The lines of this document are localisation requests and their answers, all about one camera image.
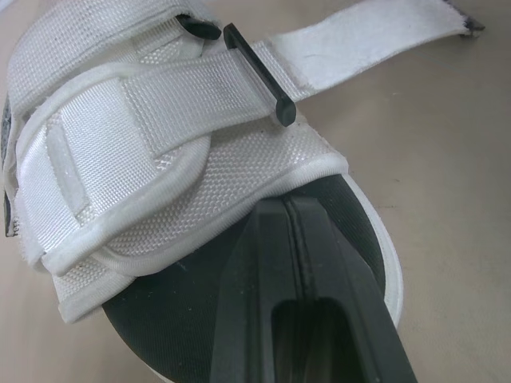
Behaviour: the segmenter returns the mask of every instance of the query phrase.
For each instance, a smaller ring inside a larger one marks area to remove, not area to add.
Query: velcro strap
[[[464,31],[464,18],[442,0],[369,0],[253,49],[299,101],[405,49]],[[29,221],[59,214],[32,226],[45,266],[62,275],[169,205],[204,170],[211,132],[268,116],[274,105],[235,49],[156,68],[107,64],[63,85],[17,145]],[[159,172],[156,164],[174,150],[172,166]],[[52,164],[59,156],[74,161],[59,168]]]
[[[8,68],[13,114],[21,116],[87,61],[178,14],[211,20],[193,0],[59,2],[18,43]]]

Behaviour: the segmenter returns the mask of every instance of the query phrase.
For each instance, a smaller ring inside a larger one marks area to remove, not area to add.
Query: black buckle
[[[257,57],[247,41],[238,29],[231,23],[224,28],[224,40],[228,49],[237,48],[255,70],[259,78],[277,99],[275,112],[277,119],[283,126],[291,125],[296,119],[296,105],[293,100],[283,91],[282,87],[271,75],[263,62]]]
[[[178,14],[176,19],[190,34],[204,40],[218,40],[222,34],[220,28],[212,22],[199,20],[187,14]]]

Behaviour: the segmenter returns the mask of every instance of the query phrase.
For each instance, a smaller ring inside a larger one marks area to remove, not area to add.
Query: brace
[[[397,324],[397,255],[346,160],[299,113],[285,128],[273,118],[281,93],[243,52],[204,49],[218,26],[204,6],[98,4],[59,3],[9,66],[6,192],[25,257],[53,275],[64,320],[190,254],[258,200],[340,174],[377,233]],[[469,33],[442,0],[366,0],[252,49],[296,102],[405,49]]]

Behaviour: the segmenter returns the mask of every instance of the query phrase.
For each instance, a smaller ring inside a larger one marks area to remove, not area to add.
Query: beige surface
[[[347,3],[214,7],[253,41]],[[509,383],[511,4],[457,4],[489,27],[479,41],[423,46],[299,107],[347,156],[394,240],[405,279],[399,332],[418,380]],[[35,9],[18,0],[0,14],[0,79]],[[64,325],[50,279],[0,241],[0,382],[158,381],[103,314]]]

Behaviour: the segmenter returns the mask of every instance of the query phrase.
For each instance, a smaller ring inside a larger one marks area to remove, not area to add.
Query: black plastic bracket
[[[316,199],[252,211],[220,280],[209,383],[417,383],[371,269]]]
[[[187,14],[178,14],[176,19],[183,28],[198,38],[218,40],[222,35],[222,30],[212,22],[199,20]]]
[[[224,28],[224,40],[228,49],[237,48],[255,70],[259,78],[276,98],[277,105],[275,112],[277,119],[283,126],[289,126],[296,119],[296,105],[293,100],[284,92],[277,80],[271,75],[270,71],[257,57],[256,52],[250,47],[234,24],[229,24]]]

